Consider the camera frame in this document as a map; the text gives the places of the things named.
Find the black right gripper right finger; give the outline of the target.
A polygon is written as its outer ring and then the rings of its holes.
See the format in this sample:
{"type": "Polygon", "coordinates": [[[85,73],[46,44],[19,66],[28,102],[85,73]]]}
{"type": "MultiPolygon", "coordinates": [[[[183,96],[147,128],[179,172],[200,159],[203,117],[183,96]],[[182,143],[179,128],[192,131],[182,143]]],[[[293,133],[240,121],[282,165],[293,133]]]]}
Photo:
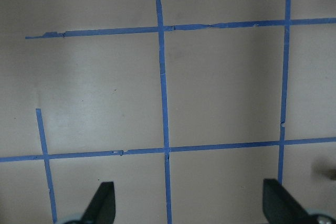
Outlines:
{"type": "Polygon", "coordinates": [[[276,179],[264,179],[263,213],[270,224],[315,223],[315,217],[285,190],[276,179]]]}

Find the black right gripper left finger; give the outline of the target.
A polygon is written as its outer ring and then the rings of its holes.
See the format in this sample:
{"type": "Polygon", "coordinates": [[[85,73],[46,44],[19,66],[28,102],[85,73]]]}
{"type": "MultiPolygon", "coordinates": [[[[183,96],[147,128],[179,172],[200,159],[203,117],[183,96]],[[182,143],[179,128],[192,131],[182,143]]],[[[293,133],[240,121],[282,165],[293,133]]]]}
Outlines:
{"type": "Polygon", "coordinates": [[[83,213],[81,223],[114,223],[116,216],[115,203],[114,182],[101,183],[86,211],[83,213]]]}

